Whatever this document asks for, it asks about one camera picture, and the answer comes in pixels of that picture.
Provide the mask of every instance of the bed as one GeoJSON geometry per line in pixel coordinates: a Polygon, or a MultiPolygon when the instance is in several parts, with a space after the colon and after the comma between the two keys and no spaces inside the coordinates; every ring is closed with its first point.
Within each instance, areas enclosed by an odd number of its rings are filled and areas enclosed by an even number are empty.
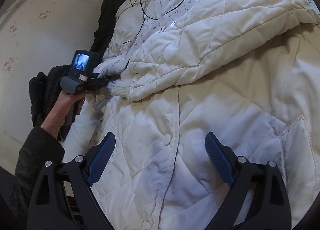
{"type": "Polygon", "coordinates": [[[139,1],[120,7],[95,71],[121,78],[103,108],[100,92],[87,96],[64,161],[110,131],[116,148],[92,191],[113,227],[205,229],[229,190],[204,148],[212,131],[236,155],[276,161],[295,227],[320,189],[315,1],[185,0],[166,14],[182,1],[141,0],[159,18],[144,23],[139,1]]]}

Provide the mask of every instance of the wall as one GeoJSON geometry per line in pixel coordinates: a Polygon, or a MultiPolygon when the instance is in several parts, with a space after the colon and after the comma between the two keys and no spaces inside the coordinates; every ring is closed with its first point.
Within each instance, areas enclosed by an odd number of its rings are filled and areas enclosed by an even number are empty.
{"type": "Polygon", "coordinates": [[[90,49],[103,0],[17,0],[0,17],[0,166],[14,171],[32,129],[28,83],[90,49]]]}

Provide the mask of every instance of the display screen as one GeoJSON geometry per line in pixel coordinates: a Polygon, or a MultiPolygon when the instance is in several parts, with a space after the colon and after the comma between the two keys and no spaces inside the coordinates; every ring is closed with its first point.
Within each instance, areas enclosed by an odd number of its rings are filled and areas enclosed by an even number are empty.
{"type": "Polygon", "coordinates": [[[85,68],[87,67],[89,61],[89,56],[85,54],[78,53],[76,55],[76,58],[73,62],[73,68],[85,71],[85,68]]]}

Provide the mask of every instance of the white down jacket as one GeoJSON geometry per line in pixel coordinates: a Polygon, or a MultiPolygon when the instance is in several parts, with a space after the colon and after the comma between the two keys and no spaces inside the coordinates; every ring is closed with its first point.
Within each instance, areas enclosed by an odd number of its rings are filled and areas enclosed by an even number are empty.
{"type": "Polygon", "coordinates": [[[206,227],[229,190],[205,151],[211,131],[236,155],[276,161],[292,226],[304,216],[320,166],[320,28],[309,7],[201,0],[134,52],[105,107],[102,136],[113,132],[116,148],[92,187],[115,229],[206,227]]]}

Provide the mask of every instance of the blue gripper pad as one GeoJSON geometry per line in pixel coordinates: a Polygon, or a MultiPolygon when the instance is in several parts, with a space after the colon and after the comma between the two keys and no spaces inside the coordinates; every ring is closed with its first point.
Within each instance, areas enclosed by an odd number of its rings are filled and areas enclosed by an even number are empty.
{"type": "Polygon", "coordinates": [[[208,133],[205,137],[205,149],[213,161],[221,180],[232,187],[235,179],[233,177],[233,167],[222,151],[222,145],[215,139],[213,133],[208,133]]]}
{"type": "Polygon", "coordinates": [[[106,167],[113,150],[116,147],[116,138],[113,133],[110,133],[107,139],[103,139],[105,142],[101,142],[103,146],[98,151],[93,161],[91,162],[88,170],[87,184],[92,187],[92,185],[99,181],[104,168],[106,167]]]}

